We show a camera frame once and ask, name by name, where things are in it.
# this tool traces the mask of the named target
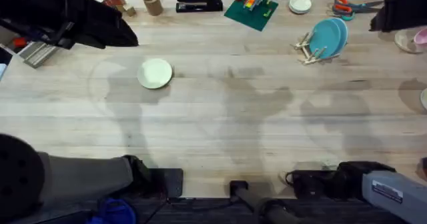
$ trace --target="black stapler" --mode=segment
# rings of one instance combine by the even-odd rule
[[[177,0],[176,12],[222,11],[221,0]]]

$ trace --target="pencil holder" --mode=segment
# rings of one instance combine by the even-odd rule
[[[144,0],[144,3],[150,15],[156,16],[163,12],[160,0]]]

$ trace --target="teal plate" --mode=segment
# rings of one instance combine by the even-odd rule
[[[319,58],[327,58],[334,54],[341,41],[340,28],[332,18],[320,21],[313,28],[313,37],[310,40],[310,51],[321,50],[327,47]]]
[[[348,40],[348,28],[347,28],[346,22],[343,21],[342,19],[340,19],[340,18],[332,18],[332,20],[335,22],[335,24],[338,25],[338,28],[340,28],[340,33],[341,33],[340,44],[338,45],[338,48],[336,49],[336,51],[334,52],[334,54],[332,54],[332,55],[337,55],[337,54],[340,54],[342,52],[342,49],[347,44],[347,40]]]

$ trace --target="black cable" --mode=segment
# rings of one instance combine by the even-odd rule
[[[187,206],[192,206],[194,201],[196,201],[196,198],[193,198],[191,200],[190,205],[187,204]],[[145,222],[143,224],[147,224],[149,223],[153,217],[163,208],[165,207],[166,204],[171,205],[172,208],[177,209],[179,211],[193,211],[193,212],[200,212],[200,211],[211,211],[211,210],[217,210],[217,209],[225,209],[227,207],[231,207],[232,205],[239,203],[239,201],[231,201],[228,200],[229,203],[223,204],[223,205],[218,205],[218,206],[214,206],[214,207],[201,207],[201,208],[185,208],[185,207],[177,207],[176,205],[174,205],[169,199],[166,199],[166,201],[164,201],[162,204],[160,204],[154,211],[153,213],[147,218],[147,220],[145,220]]]
[[[160,204],[154,211],[153,213],[147,218],[147,220],[145,220],[145,222],[143,224],[147,224],[151,221],[151,219],[153,219],[153,217],[155,216],[155,214],[157,214],[157,212],[159,212],[167,203],[167,200],[164,201],[162,204]]]
[[[193,208],[191,207],[193,205],[193,202],[196,200],[196,198],[193,198],[191,200],[191,204],[187,204],[187,207],[179,207],[177,205],[174,205],[172,202],[169,201],[169,204],[172,206],[172,208],[177,209],[179,211],[193,211],[193,212],[203,212],[203,211],[212,211],[212,210],[218,210],[218,209],[225,209],[228,207],[231,207],[232,205],[235,205],[236,203],[239,203],[239,201],[231,201],[228,200],[228,203],[213,206],[213,207],[200,207],[200,208]]]

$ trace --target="wooden table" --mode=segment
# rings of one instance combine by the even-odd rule
[[[38,69],[12,61],[0,82],[0,132],[52,155],[131,154],[149,167],[181,167],[186,197],[224,197],[232,179],[288,195],[281,172],[347,160],[380,161],[419,180],[426,56],[403,53],[393,33],[369,32],[374,14],[363,14],[347,23],[341,57],[303,66],[290,44],[328,17],[332,0],[312,0],[306,15],[274,1],[259,32],[223,13],[177,14],[176,0],[162,0],[159,17],[128,0],[139,47],[76,45]],[[173,65],[174,78],[149,91],[135,76],[154,57]]]

